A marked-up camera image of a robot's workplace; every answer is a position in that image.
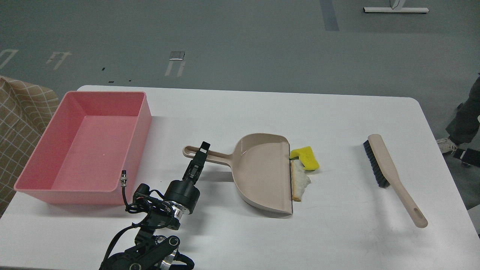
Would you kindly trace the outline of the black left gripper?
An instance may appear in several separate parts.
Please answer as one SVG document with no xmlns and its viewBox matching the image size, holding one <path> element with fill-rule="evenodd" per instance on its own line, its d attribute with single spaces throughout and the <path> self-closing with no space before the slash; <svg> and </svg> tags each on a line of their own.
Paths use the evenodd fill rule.
<svg viewBox="0 0 480 270">
<path fill-rule="evenodd" d="M 210 143 L 203 141 L 199 150 L 188 164 L 182 178 L 183 180 L 173 180 L 164 194 L 165 201 L 185 207 L 188 210 L 188 214 L 193 213 L 199 200 L 200 191 L 195 187 L 195 184 L 202 173 L 209 148 Z"/>
</svg>

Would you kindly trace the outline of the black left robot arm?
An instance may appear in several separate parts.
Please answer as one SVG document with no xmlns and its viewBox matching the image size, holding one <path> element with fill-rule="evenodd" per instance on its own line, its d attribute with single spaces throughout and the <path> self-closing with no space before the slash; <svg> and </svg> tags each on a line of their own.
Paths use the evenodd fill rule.
<svg viewBox="0 0 480 270">
<path fill-rule="evenodd" d="M 165 193 L 141 183 L 133 192 L 132 202 L 126 199 L 127 174 L 120 177 L 125 211 L 131 214 L 145 213 L 138 223 L 122 229 L 111 240 L 100 264 L 101 270 L 192 270 L 194 262 L 179 252 L 178 236 L 156 235 L 159 229 L 178 230 L 184 214 L 192 214 L 199 200 L 196 183 L 201 175 L 210 144 L 202 142 L 194 154 L 181 180 L 173 180 Z M 138 229 L 134 246 L 113 254 L 113 248 L 121 236 L 131 229 Z"/>
</svg>

